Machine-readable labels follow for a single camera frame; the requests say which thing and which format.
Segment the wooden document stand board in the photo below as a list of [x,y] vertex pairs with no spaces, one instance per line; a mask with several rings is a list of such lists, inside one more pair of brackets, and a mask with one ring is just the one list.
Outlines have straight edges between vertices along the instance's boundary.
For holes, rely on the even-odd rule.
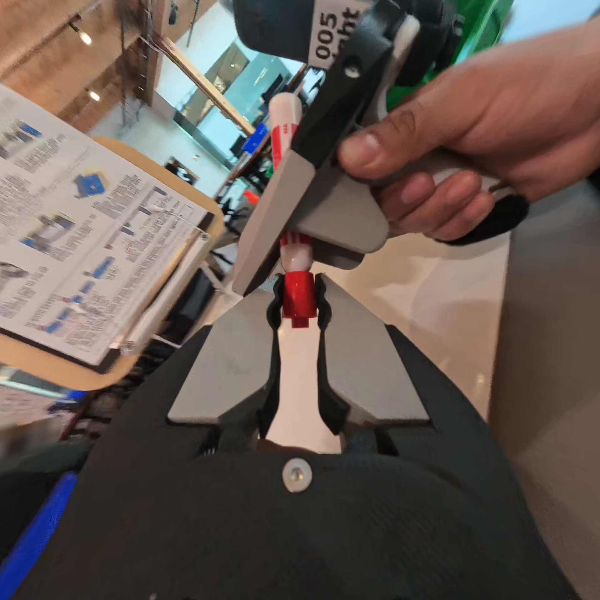
[[[190,202],[202,207],[209,214],[213,215],[212,220],[206,229],[206,232],[211,236],[211,242],[209,243],[208,250],[204,256],[203,262],[201,263],[202,266],[206,257],[208,256],[209,251],[214,247],[216,239],[224,230],[223,213],[216,201],[203,192],[192,187],[190,184],[187,184],[186,182],[177,178],[175,175],[168,172],[164,167],[120,140],[104,136],[95,136],[93,137],[93,140],[101,146],[104,146],[110,152],[120,156],[122,159],[130,162],[148,175],[154,177],[161,182],[161,184],[171,188],[187,198]],[[190,246],[193,240],[188,243],[186,249]],[[169,264],[167,271],[161,275],[155,287],[152,289],[153,293],[158,293],[160,291],[164,283],[175,270],[185,251],[182,250],[176,254],[175,259],[173,259]],[[124,375],[126,375],[133,368],[136,361],[139,359],[139,356],[146,349],[150,342],[151,339],[146,342],[139,354],[135,354],[133,356],[121,356],[109,372],[105,374],[99,374],[83,366],[71,364],[64,359],[48,355],[45,352],[35,348],[30,348],[24,343],[1,335],[1,363],[18,370],[25,371],[36,378],[49,381],[59,386],[81,391],[94,391],[113,385],[118,380],[122,379]]]

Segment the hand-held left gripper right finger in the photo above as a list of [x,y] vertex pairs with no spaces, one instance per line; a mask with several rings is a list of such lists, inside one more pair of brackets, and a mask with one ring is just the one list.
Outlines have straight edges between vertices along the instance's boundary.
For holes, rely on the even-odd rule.
[[428,424],[386,324],[326,274],[316,276],[319,414],[333,434]]

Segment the printed instruction sheet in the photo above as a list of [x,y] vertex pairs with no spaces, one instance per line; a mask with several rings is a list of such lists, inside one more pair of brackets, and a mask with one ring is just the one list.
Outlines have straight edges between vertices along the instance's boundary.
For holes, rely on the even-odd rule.
[[100,364],[212,218],[1,86],[1,327]]

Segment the wooden ceiling beam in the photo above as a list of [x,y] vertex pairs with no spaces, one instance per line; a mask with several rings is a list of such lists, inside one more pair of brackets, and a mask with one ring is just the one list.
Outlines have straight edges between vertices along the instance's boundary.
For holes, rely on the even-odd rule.
[[140,38],[151,49],[166,56],[172,64],[182,71],[184,75],[186,75],[186,77],[213,102],[214,106],[219,109],[221,114],[244,132],[246,137],[249,138],[254,134],[256,129],[251,123],[245,119],[244,116],[242,116],[214,86],[214,84],[193,65],[191,60],[176,47],[174,42],[168,37],[157,34],[154,34],[152,41],[146,39],[144,36],[141,36]]

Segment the green plastic object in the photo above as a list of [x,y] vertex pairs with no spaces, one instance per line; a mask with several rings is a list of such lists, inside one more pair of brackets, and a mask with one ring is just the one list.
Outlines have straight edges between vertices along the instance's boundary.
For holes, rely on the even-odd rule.
[[412,1],[411,14],[421,28],[387,94],[387,110],[399,106],[449,67],[496,46],[512,8],[513,1]]

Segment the blue plastic bin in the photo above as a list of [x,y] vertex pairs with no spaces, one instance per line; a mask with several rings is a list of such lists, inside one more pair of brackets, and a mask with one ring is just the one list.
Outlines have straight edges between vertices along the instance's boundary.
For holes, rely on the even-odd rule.
[[61,475],[48,498],[1,562],[1,599],[14,596],[41,556],[58,526],[77,480],[75,472]]

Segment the silver metal clip bar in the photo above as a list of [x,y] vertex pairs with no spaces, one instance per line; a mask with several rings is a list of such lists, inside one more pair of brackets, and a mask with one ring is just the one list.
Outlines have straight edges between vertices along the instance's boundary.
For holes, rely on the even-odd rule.
[[142,351],[143,346],[156,333],[162,319],[172,309],[194,273],[201,266],[210,242],[210,234],[199,230],[175,270],[152,302],[134,321],[133,325],[116,338],[110,346],[111,350],[117,350],[121,356],[133,356]]

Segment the black clipboard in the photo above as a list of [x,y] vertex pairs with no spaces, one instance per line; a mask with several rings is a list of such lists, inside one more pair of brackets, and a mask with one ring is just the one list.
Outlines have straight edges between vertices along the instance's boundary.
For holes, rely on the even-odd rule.
[[69,356],[64,352],[60,352],[58,350],[52,349],[49,346],[41,344],[34,340],[31,340],[30,338],[28,338],[26,336],[11,332],[8,329],[5,329],[4,327],[1,327],[1,335],[4,335],[4,337],[11,338],[13,340],[19,341],[20,343],[24,343],[29,348],[35,348],[35,349],[40,350],[48,355],[56,356],[57,358],[64,359],[71,364],[83,366],[83,367],[90,369],[90,370],[94,371],[95,373],[99,373],[99,374],[108,373],[113,368],[113,366],[115,365],[117,360],[121,357],[121,352],[119,349],[114,349],[114,348],[109,349],[107,351],[107,353],[105,354],[105,356],[102,357],[100,364],[93,365],[93,364],[91,364],[91,362],[89,362],[87,360],[82,360],[82,359],[78,359],[76,357]]

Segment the white whiteboard marker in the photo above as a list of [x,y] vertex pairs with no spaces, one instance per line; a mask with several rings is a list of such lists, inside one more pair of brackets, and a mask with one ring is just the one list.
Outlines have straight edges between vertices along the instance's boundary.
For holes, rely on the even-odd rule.
[[[297,95],[282,92],[272,97],[268,105],[271,127],[272,162],[274,172],[291,147],[292,139],[303,116],[303,106]],[[308,273],[313,265],[311,237],[288,231],[280,238],[280,261],[285,273]]]

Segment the small blue crate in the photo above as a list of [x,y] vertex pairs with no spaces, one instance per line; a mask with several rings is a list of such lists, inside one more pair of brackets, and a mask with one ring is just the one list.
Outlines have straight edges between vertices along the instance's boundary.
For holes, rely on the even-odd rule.
[[266,139],[268,134],[268,125],[264,122],[259,123],[254,133],[252,133],[251,136],[249,136],[248,139],[244,142],[244,145],[242,146],[243,153],[247,153],[250,155],[254,154],[259,148],[259,146]]

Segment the person's right hand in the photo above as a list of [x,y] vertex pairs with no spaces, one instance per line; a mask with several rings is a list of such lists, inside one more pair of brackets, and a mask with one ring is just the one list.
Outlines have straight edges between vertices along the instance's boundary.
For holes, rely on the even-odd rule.
[[414,172],[374,189],[396,234],[469,235],[495,204],[483,174],[530,203],[588,178],[599,168],[599,16],[454,65],[337,155],[349,176],[382,182],[441,148],[473,167],[439,184]]

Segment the red marker cap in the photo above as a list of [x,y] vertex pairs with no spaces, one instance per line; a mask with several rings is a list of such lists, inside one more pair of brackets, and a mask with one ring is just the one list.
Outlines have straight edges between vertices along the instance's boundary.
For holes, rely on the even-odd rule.
[[318,316],[314,275],[310,271],[291,271],[284,275],[282,315],[293,329],[308,328]]

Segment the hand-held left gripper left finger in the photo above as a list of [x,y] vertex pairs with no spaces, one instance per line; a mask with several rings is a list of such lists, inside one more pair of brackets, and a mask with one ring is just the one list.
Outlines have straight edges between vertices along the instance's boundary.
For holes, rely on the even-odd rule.
[[239,428],[266,438],[279,407],[284,276],[276,274],[205,327],[205,340],[175,397],[174,425]]

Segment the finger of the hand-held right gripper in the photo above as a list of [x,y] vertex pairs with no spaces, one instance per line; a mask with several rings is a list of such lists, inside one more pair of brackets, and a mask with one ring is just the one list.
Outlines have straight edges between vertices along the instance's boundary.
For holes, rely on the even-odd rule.
[[330,164],[317,171],[287,228],[312,239],[316,262],[345,271],[381,249],[389,233],[370,187]]
[[232,290],[247,296],[274,271],[279,243],[293,212],[316,174],[315,167],[289,149],[274,172],[239,238]]

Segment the white whiteboard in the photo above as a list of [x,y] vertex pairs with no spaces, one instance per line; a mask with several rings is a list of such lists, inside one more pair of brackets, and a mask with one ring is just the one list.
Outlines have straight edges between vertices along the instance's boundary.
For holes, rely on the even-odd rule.
[[[324,273],[386,324],[409,338],[489,420],[509,234],[450,247],[422,235],[388,241],[353,271],[315,262]],[[280,403],[266,441],[338,454],[340,438],[318,409],[319,328],[293,328],[283,319]]]

